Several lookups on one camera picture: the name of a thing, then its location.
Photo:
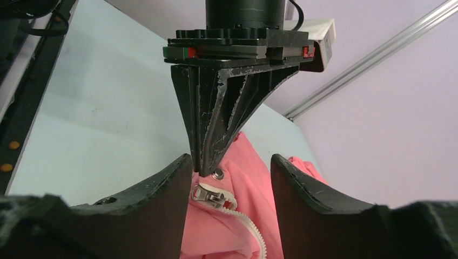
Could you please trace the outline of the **pink zip-up hooded jacket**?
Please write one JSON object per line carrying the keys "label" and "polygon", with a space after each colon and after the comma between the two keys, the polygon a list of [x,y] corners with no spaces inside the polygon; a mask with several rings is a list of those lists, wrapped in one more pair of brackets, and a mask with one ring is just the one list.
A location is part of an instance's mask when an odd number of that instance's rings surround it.
{"label": "pink zip-up hooded jacket", "polygon": [[181,258],[283,258],[271,174],[244,133],[218,176],[194,173]]}

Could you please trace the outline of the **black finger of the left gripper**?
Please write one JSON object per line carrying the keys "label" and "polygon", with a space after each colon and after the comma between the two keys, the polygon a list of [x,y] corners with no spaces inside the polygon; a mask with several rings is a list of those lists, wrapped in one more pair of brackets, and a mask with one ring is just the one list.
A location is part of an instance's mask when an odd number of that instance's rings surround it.
{"label": "black finger of the left gripper", "polygon": [[265,99],[299,72],[298,65],[199,69],[197,171],[213,173],[235,135]]}
{"label": "black finger of the left gripper", "polygon": [[198,69],[194,66],[172,65],[171,78],[185,124],[194,171],[200,171],[197,86]]}

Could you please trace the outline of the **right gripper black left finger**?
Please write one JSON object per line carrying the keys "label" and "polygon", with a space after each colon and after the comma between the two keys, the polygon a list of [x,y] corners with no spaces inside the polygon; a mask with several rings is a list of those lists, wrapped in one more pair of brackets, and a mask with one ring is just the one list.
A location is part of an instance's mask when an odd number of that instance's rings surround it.
{"label": "right gripper black left finger", "polygon": [[95,204],[1,197],[1,258],[178,258],[192,178],[184,154]]}

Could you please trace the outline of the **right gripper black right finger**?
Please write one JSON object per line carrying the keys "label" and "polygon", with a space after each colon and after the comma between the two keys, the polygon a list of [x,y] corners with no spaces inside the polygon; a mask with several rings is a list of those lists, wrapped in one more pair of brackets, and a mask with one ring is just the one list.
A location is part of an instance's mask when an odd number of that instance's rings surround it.
{"label": "right gripper black right finger", "polygon": [[373,205],[278,154],[271,182],[285,258],[457,258],[455,201]]}

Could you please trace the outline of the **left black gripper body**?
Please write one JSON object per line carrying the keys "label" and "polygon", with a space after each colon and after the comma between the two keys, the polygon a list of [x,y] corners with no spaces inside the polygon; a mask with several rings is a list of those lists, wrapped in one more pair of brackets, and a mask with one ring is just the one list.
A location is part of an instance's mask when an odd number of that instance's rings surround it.
{"label": "left black gripper body", "polygon": [[284,27],[286,1],[206,1],[204,29],[178,30],[163,47],[165,61],[197,66],[238,67],[310,62],[315,45],[300,19]]}

